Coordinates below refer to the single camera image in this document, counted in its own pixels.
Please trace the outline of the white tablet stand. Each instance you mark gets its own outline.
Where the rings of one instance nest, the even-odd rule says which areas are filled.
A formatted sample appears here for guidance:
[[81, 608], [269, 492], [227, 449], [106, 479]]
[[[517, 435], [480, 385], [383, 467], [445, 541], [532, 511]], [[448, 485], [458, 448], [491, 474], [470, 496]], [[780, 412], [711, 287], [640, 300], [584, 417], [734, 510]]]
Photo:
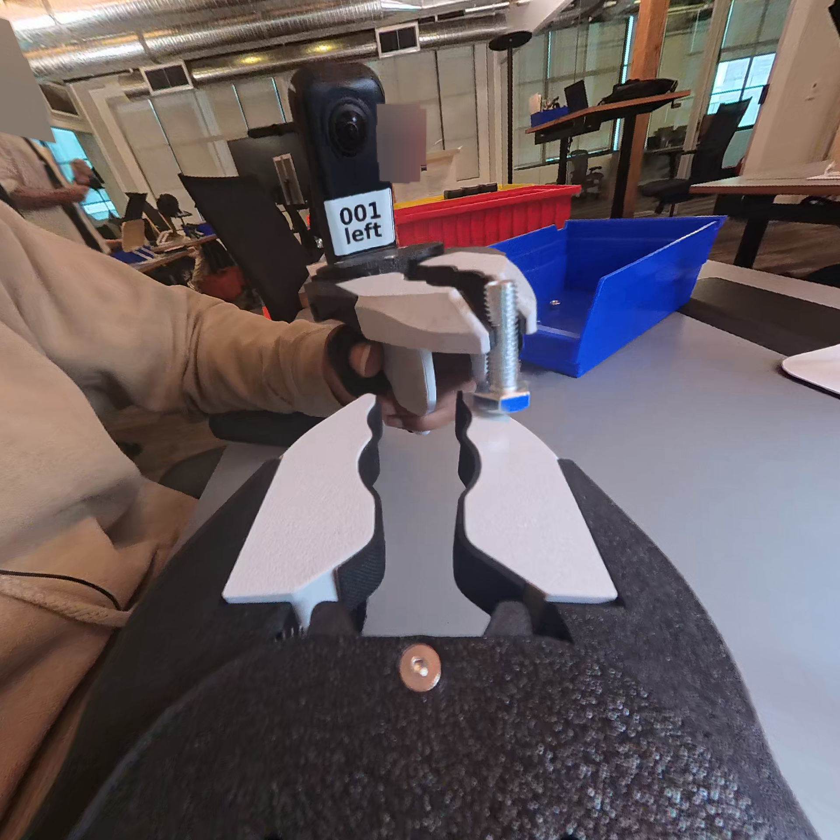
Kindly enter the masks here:
[[839, 396], [839, 344], [783, 359], [782, 372], [792, 379]]

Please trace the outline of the person's beige hoodie torso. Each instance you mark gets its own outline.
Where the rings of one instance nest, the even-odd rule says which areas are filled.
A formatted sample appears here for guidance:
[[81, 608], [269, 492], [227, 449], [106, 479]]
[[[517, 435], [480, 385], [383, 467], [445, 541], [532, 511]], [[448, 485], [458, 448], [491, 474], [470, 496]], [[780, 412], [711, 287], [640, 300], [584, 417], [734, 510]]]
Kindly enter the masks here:
[[[195, 501], [144, 478], [99, 416], [152, 411], [164, 288], [2, 206], [2, 577], [128, 610], [169, 559]], [[119, 630], [2, 595], [2, 838], [56, 782]]]

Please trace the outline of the blue plastic bin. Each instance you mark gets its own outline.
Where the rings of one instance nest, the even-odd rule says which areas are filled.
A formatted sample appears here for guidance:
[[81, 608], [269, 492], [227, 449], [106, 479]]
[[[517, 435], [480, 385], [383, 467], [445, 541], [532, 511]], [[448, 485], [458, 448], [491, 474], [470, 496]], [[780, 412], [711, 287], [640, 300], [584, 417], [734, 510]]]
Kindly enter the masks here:
[[571, 219], [496, 243], [537, 299], [521, 361], [581, 377], [682, 308], [725, 220]]

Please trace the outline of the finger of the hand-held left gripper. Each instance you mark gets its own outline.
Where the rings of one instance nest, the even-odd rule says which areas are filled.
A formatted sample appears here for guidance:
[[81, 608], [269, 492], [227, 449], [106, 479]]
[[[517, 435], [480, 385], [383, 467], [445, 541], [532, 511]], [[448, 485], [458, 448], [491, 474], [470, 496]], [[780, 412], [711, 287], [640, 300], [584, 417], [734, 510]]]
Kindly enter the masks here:
[[488, 325], [485, 287], [493, 280], [511, 280], [517, 291], [520, 333], [538, 328], [538, 303], [528, 279], [496, 249], [449, 249], [417, 264], [417, 278], [431, 286], [459, 291], [480, 321]]
[[490, 350], [488, 327], [453, 287], [353, 287], [352, 293], [363, 336], [383, 348], [390, 392], [413, 415], [437, 407], [434, 354], [473, 357]]

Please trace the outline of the black computer monitor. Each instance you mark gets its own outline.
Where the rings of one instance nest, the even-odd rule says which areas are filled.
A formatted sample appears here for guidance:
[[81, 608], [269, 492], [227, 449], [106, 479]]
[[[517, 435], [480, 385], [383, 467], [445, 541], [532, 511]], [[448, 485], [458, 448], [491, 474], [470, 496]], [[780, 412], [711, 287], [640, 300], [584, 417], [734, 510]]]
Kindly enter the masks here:
[[311, 197], [308, 158], [294, 122], [250, 129], [241, 139], [228, 140], [239, 175], [252, 175], [276, 203], [308, 209]]

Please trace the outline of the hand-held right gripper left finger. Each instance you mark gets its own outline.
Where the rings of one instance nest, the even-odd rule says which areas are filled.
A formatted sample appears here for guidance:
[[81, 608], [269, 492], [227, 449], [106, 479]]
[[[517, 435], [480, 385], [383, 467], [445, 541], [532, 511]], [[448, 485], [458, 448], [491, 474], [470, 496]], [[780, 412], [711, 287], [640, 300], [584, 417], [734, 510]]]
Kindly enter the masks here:
[[296, 617], [323, 602], [363, 608], [385, 572], [381, 436], [380, 405], [363, 395], [287, 449], [224, 586], [227, 603], [286, 602]]

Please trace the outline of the person's left hand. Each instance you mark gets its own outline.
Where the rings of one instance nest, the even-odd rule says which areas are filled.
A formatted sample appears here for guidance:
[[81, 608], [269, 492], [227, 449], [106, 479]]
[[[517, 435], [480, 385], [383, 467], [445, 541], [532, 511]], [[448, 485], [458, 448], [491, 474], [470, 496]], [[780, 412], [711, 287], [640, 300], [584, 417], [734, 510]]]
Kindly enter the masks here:
[[[364, 383], [364, 392], [370, 392], [373, 379], [383, 373], [382, 345], [366, 339], [354, 339], [343, 357], [353, 375]], [[392, 391], [382, 393], [377, 395], [377, 402], [384, 426], [414, 435], [426, 435], [455, 421], [458, 395], [475, 389], [471, 360], [464, 355], [435, 353], [433, 365], [435, 409], [425, 415], [414, 414], [396, 400]]]

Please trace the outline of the red plastic bin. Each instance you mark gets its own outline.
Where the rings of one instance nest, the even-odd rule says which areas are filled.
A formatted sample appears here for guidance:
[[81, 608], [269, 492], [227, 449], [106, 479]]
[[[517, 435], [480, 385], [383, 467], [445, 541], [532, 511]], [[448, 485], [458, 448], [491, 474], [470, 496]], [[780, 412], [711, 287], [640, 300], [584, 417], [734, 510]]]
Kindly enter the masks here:
[[512, 185], [472, 196], [402, 203], [395, 206], [396, 243], [485, 247], [542, 228], [561, 228], [580, 193], [579, 185]]

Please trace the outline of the person's left forearm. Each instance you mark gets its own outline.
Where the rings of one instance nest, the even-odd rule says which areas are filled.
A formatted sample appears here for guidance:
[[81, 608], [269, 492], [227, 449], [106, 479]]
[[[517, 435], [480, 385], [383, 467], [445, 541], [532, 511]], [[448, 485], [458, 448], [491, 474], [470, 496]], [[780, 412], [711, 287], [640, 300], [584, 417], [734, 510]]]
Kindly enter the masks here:
[[326, 417], [354, 399], [329, 359], [336, 325], [273, 322], [183, 287], [164, 288], [161, 299], [170, 348], [150, 367], [146, 408]]

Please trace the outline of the wooden standing desk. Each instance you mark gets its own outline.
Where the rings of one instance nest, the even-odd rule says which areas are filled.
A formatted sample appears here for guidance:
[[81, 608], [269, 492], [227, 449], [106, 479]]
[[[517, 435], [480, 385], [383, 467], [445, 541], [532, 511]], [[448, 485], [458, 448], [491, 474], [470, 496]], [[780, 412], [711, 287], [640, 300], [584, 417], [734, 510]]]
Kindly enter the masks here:
[[690, 90], [670, 91], [657, 96], [617, 101], [572, 112], [558, 119], [526, 130], [537, 145], [592, 133], [605, 122], [623, 121], [622, 140], [614, 175], [611, 218], [632, 217], [635, 213], [636, 190], [639, 185], [647, 140], [648, 115], [665, 106], [672, 106], [690, 95]]

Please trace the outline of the beige hoodie drawstring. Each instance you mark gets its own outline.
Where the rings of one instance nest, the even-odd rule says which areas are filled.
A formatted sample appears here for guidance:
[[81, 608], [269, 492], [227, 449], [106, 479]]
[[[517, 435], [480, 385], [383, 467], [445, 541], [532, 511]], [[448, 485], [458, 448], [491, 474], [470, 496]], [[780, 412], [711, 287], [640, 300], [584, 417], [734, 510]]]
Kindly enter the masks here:
[[135, 610], [135, 607], [120, 610], [112, 606], [75, 601], [66, 594], [7, 577], [2, 577], [1, 594], [67, 620], [99, 627], [125, 627]]

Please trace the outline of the black floor lamp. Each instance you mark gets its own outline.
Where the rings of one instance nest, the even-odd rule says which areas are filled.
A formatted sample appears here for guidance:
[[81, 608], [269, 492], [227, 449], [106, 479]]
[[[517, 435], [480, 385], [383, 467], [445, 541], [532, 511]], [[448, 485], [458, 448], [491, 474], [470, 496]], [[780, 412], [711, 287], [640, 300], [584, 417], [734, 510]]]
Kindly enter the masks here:
[[489, 49], [493, 52], [504, 55], [506, 69], [506, 99], [505, 99], [505, 150], [506, 150], [506, 183], [513, 184], [513, 136], [514, 136], [514, 68], [513, 59], [515, 51], [525, 46], [531, 39], [532, 33], [528, 30], [513, 29], [493, 38], [489, 42]]

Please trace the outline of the silver threaded bolt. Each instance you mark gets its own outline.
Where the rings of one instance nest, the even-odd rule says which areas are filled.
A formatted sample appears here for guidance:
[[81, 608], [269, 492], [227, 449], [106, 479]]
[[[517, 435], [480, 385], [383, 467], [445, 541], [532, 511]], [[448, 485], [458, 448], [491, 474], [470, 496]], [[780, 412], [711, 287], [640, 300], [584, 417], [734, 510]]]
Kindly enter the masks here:
[[518, 289], [513, 280], [496, 279], [485, 288], [490, 325], [489, 386], [512, 386], [519, 380]]

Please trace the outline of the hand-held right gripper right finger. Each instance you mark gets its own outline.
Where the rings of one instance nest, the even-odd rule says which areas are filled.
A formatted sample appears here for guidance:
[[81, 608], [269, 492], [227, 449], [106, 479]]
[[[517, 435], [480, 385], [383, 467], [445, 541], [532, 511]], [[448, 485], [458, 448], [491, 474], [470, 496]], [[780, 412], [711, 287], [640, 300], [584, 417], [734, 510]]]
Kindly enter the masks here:
[[513, 416], [458, 398], [454, 577], [486, 614], [520, 602], [612, 603], [618, 597], [560, 459]]

